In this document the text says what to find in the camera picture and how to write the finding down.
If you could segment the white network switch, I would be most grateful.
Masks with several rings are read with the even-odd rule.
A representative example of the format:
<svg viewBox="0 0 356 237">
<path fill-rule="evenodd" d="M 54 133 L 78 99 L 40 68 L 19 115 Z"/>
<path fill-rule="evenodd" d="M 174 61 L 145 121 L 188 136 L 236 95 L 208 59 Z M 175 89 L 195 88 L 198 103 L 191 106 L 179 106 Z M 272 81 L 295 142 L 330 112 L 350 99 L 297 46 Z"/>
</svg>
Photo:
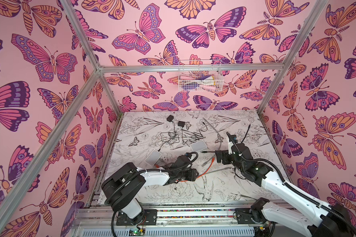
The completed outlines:
<svg viewBox="0 0 356 237">
<path fill-rule="evenodd" d="M 203 140 L 199 140 L 197 142 L 194 142 L 190 145 L 190 148 L 193 152 L 201 152 L 206 150 L 207 144 Z"/>
<path fill-rule="evenodd" d="M 162 153 L 157 150 L 153 150 L 145 159 L 145 163 L 149 166 L 155 166 L 158 160 L 162 157 Z"/>
</svg>

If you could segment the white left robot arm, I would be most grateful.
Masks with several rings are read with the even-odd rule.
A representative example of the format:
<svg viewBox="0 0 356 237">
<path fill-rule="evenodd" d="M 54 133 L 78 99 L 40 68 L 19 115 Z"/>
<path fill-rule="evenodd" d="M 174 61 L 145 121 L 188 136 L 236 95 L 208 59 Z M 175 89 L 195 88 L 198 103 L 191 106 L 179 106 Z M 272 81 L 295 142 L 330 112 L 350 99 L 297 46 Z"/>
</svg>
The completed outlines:
<svg viewBox="0 0 356 237">
<path fill-rule="evenodd" d="M 192 168 L 198 159 L 197 152 L 190 152 L 177 157 L 176 161 L 162 168 L 142 169 L 127 163 L 107 178 L 101 185 L 106 197 L 105 205 L 114 213 L 125 214 L 133 225 L 144 219 L 144 209 L 136 196 L 142 188 L 148 186 L 167 186 L 181 181 L 195 181 L 199 172 Z"/>
</svg>

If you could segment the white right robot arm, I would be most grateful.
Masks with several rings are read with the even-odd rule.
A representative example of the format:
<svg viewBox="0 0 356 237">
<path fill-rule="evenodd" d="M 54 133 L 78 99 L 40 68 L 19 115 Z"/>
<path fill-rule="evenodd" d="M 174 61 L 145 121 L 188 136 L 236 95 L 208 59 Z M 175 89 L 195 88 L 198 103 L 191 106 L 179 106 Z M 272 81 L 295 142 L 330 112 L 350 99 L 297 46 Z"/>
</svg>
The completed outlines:
<svg viewBox="0 0 356 237">
<path fill-rule="evenodd" d="M 294 210 L 279 207 L 266 198 L 250 208 L 254 222 L 275 222 L 306 237 L 356 237 L 350 214 L 339 204 L 329 204 L 287 181 L 280 169 L 266 159 L 254 159 L 243 143 L 229 142 L 228 149 L 215 151 L 218 163 L 233 165 L 241 175 L 274 193 Z"/>
</svg>

